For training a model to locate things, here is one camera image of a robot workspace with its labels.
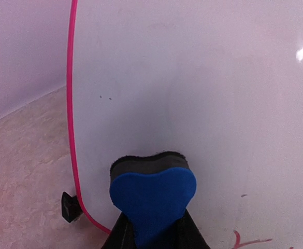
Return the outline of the blue whiteboard eraser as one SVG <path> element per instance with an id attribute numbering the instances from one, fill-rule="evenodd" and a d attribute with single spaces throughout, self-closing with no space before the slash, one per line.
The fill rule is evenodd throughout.
<path id="1" fill-rule="evenodd" d="M 110 168 L 111 201 L 133 225 L 137 248 L 175 247 L 175 223 L 196 188 L 185 156 L 175 151 L 124 156 Z"/>

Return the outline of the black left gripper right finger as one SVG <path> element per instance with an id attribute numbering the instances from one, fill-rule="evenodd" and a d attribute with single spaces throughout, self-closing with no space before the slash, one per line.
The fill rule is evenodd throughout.
<path id="1" fill-rule="evenodd" d="M 210 249 L 188 210 L 176 221 L 175 249 Z"/>

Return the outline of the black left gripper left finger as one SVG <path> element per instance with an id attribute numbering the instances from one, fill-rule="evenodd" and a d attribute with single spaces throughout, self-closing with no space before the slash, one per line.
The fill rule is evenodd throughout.
<path id="1" fill-rule="evenodd" d="M 136 249 L 132 223 L 123 213 L 117 219 L 103 249 Z"/>

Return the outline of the pink framed whiteboard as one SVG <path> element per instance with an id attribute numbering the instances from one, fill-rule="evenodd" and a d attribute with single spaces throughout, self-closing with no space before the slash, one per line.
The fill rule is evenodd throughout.
<path id="1" fill-rule="evenodd" d="M 303 248 L 303 1 L 72 1 L 67 118 L 104 232 L 111 164 L 177 151 L 212 248 Z"/>

